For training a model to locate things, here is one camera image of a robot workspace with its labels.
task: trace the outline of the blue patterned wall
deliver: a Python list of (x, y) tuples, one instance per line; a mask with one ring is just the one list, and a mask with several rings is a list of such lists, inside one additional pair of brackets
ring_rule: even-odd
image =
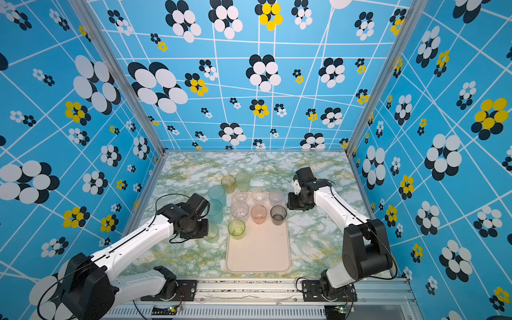
[(411, 4), (88, 2), (169, 149), (346, 147)]
[(121, 238), (157, 155), (67, 1), (0, 13), (0, 318), (36, 319), (29, 293)]
[(430, 0), (349, 155), (425, 319), (512, 316), (511, 17)]

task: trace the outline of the marble tabletop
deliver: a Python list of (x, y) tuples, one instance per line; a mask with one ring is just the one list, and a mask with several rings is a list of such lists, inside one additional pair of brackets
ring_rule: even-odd
[[(155, 214), (155, 200), (169, 193), (198, 193), (209, 199), (208, 189), (220, 184), (227, 174), (233, 176), (245, 170), (251, 174), (251, 187), (293, 191), (292, 178), (298, 169), (311, 167), (317, 178), (334, 181), (334, 188), (349, 204), (365, 216), (368, 211), (343, 152), (171, 152), (143, 215), (141, 224)], [(160, 208), (169, 202), (184, 201), (179, 196), (167, 196), (158, 201)], [(226, 270), (229, 205), (224, 207), (224, 220), (218, 225), (220, 237), (216, 243), (203, 239), (183, 244), (164, 240), (136, 259), (122, 275), (137, 274), (163, 265), (177, 277), (269, 277), (318, 278), (320, 273), (342, 261), (343, 234), (327, 213), (315, 207), (308, 211), (289, 210), (288, 235), (291, 268), (283, 273), (230, 273)]]

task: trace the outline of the plastic cup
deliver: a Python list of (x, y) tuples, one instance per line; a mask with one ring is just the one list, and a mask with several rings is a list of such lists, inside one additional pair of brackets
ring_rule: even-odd
[(284, 197), (285, 194), (280, 189), (272, 189), (268, 193), (268, 199), (270, 200), (270, 205), (272, 206), (281, 204)]
[(210, 199), (219, 200), (222, 206), (226, 205), (226, 190), (222, 185), (216, 184), (208, 189), (208, 196)]
[(226, 189), (227, 194), (232, 194), (234, 192), (235, 182), (236, 180), (233, 176), (224, 176), (221, 179), (221, 184)]
[(219, 224), (224, 219), (224, 210), (219, 200), (210, 199), (210, 211), (208, 213), (208, 221)]
[(233, 239), (240, 240), (245, 236), (245, 223), (242, 220), (235, 219), (229, 223), (227, 230)]
[(247, 222), (249, 219), (249, 206), (247, 203), (242, 201), (237, 201), (231, 206), (231, 215), (235, 219), (242, 220), (243, 222)]
[(279, 226), (286, 219), (286, 209), (281, 205), (276, 205), (270, 209), (270, 216), (272, 217), (272, 222)]
[(244, 201), (245, 199), (247, 199), (247, 192), (238, 191), (237, 193), (235, 193), (234, 198), (237, 199), (238, 201)]
[(205, 236), (204, 241), (209, 243), (215, 243), (219, 239), (219, 228), (215, 223), (208, 222), (208, 235)]
[(264, 223), (267, 218), (267, 208), (261, 204), (255, 205), (251, 209), (251, 217), (256, 224)]
[(262, 191), (262, 190), (253, 191), (252, 192), (252, 198), (257, 203), (261, 203), (261, 202), (263, 202), (267, 198), (267, 192), (266, 191)]
[(251, 183), (251, 175), (245, 171), (237, 173), (236, 176), (238, 190), (247, 192)]

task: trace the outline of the teal plastic cup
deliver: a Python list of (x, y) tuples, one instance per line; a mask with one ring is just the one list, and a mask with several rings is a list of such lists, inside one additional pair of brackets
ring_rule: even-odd
[(222, 203), (219, 200), (210, 199), (210, 212), (208, 213), (208, 220), (215, 224), (220, 224), (224, 219)]
[(211, 188), (208, 189), (208, 196), (210, 199), (220, 201), (223, 207), (226, 205), (226, 189), (224, 189), (222, 185), (216, 184), (211, 186)]

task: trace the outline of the tray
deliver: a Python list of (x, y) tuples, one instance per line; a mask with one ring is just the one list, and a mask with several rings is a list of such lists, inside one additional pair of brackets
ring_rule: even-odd
[[(272, 205), (267, 198), (262, 204), (267, 208), (267, 218), (262, 224), (256, 224), (250, 211), (256, 205), (252, 193), (247, 193), (244, 200), (249, 205), (249, 219), (245, 223), (246, 235), (235, 240), (228, 235), (226, 269), (232, 273), (241, 272), (286, 272), (291, 267), (290, 241), (288, 239), (288, 222), (276, 226), (272, 222), (270, 209)], [(279, 204), (286, 208), (285, 199)]]

